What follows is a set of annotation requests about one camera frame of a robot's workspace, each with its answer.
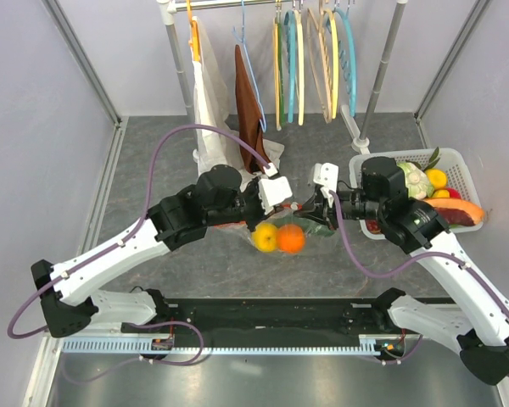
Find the green cucumber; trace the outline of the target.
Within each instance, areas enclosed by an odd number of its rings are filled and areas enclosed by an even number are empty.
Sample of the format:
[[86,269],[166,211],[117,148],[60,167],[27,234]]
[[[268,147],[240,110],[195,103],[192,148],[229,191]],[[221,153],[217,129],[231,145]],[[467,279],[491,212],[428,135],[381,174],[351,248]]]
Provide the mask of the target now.
[[300,222],[299,226],[306,236],[309,237],[330,237],[334,231],[327,226],[312,221]]

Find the clear zip top bag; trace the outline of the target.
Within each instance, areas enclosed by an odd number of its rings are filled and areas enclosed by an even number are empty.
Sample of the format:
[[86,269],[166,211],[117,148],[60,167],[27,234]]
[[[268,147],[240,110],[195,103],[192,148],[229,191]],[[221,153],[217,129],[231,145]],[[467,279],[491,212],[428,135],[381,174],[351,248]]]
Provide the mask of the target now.
[[[301,219],[296,214],[296,211],[301,209],[302,206],[296,202],[286,203],[284,204],[278,212],[272,215],[269,219],[262,221],[261,223],[267,222],[272,223],[277,227],[277,229],[281,226],[287,224],[295,224],[299,225],[300,222],[306,222],[309,220]],[[240,221],[237,223],[226,224],[224,226],[218,226],[218,229],[230,234],[233,234],[237,237],[241,237],[243,240],[251,244],[253,247],[253,241],[251,239],[251,233],[253,231],[249,231],[244,221]],[[286,254],[286,255],[315,255],[315,254],[324,254],[331,252],[335,247],[336,242],[338,241],[338,236],[335,234],[330,237],[309,237],[305,235],[305,247],[298,254],[287,254],[279,249],[271,253],[265,254]]]

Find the yellow lemon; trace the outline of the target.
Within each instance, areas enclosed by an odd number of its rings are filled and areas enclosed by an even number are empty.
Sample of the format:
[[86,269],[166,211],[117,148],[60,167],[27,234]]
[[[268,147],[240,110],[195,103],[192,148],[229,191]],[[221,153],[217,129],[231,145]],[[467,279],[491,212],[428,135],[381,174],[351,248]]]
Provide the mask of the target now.
[[254,246],[262,253],[271,253],[277,250],[277,227],[272,223],[260,223],[251,233]]

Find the orange fruit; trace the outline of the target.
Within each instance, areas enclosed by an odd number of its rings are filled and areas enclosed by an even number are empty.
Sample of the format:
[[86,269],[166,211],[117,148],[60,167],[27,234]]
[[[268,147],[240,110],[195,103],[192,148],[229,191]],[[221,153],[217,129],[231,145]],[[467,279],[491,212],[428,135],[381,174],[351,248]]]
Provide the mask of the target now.
[[295,224],[287,224],[277,229],[277,248],[287,254],[298,254],[305,247],[305,234]]

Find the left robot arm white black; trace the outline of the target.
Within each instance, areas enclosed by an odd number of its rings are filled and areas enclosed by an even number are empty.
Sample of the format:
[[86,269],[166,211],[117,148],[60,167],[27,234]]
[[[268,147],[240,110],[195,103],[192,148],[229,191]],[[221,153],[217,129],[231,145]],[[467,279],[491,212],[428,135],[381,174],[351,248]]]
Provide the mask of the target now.
[[62,263],[45,259],[31,266],[40,304],[53,337],[68,337],[93,324],[142,325],[151,333],[168,327],[163,295],[155,289],[110,293],[102,287],[150,259],[205,237],[208,228],[243,222],[254,230],[291,197],[276,169],[241,185],[240,173],[219,164],[196,183],[163,198],[119,235]]

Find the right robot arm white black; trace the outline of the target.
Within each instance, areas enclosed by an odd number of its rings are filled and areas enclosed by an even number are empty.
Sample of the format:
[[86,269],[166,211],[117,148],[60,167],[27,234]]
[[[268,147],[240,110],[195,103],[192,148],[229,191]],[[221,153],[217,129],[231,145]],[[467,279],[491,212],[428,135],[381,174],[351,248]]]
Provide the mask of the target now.
[[465,253],[445,218],[428,201],[410,196],[407,175],[393,158],[366,159],[358,188],[339,190],[338,173],[335,164],[314,165],[315,191],[297,216],[339,231],[347,252],[352,248],[344,222],[375,220],[386,240],[410,255],[384,276],[418,263],[463,313],[449,315],[392,288],[373,304],[373,327],[384,334],[400,328],[434,340],[486,384],[509,378],[509,300]]

